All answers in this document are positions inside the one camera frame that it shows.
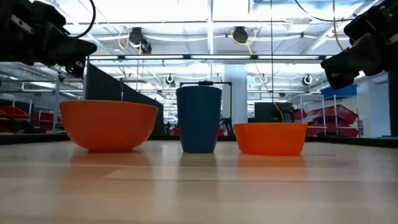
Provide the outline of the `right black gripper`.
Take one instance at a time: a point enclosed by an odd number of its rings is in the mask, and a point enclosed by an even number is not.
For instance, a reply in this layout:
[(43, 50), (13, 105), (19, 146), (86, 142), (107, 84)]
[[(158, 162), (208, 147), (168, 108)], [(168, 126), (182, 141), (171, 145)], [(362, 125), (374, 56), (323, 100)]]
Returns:
[(373, 76), (397, 69), (397, 0), (385, 0), (368, 11), (372, 35), (364, 34), (347, 48), (321, 62), (330, 87), (339, 90), (353, 84), (362, 71)]

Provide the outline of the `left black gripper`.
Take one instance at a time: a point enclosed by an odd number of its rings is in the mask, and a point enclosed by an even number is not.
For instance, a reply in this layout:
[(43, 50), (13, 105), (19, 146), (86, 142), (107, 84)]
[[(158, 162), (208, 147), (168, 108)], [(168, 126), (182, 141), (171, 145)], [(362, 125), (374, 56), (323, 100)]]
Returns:
[(83, 78), (86, 56), (96, 52), (94, 43), (65, 34), (46, 35), (46, 58), (42, 52), (47, 13), (51, 5), (41, 1), (1, 0), (1, 62), (64, 66)]

